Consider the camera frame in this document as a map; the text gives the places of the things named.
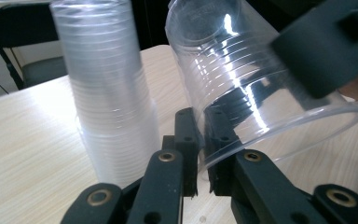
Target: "stack of plastic cups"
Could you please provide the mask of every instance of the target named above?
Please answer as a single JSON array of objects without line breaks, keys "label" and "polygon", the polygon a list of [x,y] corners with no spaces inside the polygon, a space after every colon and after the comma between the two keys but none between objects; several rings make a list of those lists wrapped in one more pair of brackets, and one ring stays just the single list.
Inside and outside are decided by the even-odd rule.
[{"label": "stack of plastic cups", "polygon": [[50,9],[96,174],[124,188],[144,174],[159,147],[131,1],[63,0]]}]

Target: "black chair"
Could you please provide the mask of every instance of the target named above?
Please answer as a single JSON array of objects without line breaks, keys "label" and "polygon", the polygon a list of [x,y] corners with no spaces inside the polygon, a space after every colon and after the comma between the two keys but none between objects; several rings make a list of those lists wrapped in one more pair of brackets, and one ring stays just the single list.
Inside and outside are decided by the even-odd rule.
[{"label": "black chair", "polygon": [[[140,49],[168,44],[164,31],[169,0],[131,0]],[[4,49],[59,40],[49,3],[14,4],[0,8],[0,54],[19,90],[67,74],[62,57],[21,67],[22,78]]]},{"label": "black chair", "polygon": [[[9,59],[5,49],[13,52],[13,48],[57,40],[48,3],[14,4],[0,8],[0,54],[19,90],[65,76],[63,57],[20,66],[17,60],[12,62]],[[22,78],[13,63],[20,68]]]}]

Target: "brass insert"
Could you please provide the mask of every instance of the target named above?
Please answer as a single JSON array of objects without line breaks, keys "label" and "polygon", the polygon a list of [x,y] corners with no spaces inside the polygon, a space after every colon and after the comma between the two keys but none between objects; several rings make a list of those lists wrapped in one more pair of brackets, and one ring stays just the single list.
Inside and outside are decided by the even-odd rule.
[{"label": "brass insert", "polygon": [[261,161],[260,154],[256,152],[245,152],[244,158],[248,161]]},{"label": "brass insert", "polygon": [[161,161],[173,161],[173,160],[175,160],[175,155],[172,154],[171,152],[163,152],[158,155],[158,158]]},{"label": "brass insert", "polygon": [[329,189],[326,195],[331,201],[344,207],[354,207],[357,204],[353,196],[339,189]]},{"label": "brass insert", "polygon": [[97,189],[87,198],[87,203],[91,206],[99,206],[109,202],[112,198],[112,192],[108,189]]}]

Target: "screw hole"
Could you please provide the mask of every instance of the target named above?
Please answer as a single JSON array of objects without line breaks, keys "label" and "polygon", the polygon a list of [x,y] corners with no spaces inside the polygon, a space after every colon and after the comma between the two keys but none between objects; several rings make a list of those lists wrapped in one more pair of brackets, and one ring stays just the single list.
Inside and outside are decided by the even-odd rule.
[{"label": "screw hole", "polygon": [[248,161],[261,161],[261,156],[255,152],[246,152],[245,159]]},{"label": "screw hole", "polygon": [[99,206],[109,202],[112,198],[112,192],[108,189],[97,189],[87,198],[87,203],[91,206]]},{"label": "screw hole", "polygon": [[354,207],[357,204],[356,199],[343,190],[329,189],[326,195],[332,202],[344,207]]},{"label": "screw hole", "polygon": [[144,218],[145,224],[158,224],[161,221],[161,216],[157,212],[147,213]]},{"label": "screw hole", "polygon": [[293,213],[290,218],[298,224],[308,224],[310,223],[310,220],[308,219],[308,217],[302,213]]},{"label": "screw hole", "polygon": [[175,160],[175,155],[173,155],[172,153],[162,153],[162,154],[159,154],[158,158],[161,160],[161,161],[173,161]]}]

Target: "table surface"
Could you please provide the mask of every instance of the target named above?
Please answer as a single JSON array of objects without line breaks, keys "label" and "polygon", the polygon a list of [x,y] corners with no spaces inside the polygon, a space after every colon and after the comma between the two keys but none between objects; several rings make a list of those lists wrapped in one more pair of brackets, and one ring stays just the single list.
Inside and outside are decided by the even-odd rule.
[{"label": "table surface", "polygon": [[[171,48],[141,52],[158,108],[160,135],[173,134],[174,114],[188,107]],[[79,193],[97,183],[76,131],[68,77],[0,97],[0,223],[59,223]],[[299,188],[335,183],[358,192],[358,124],[277,163]],[[184,223],[235,223],[229,198],[185,198]]]}]

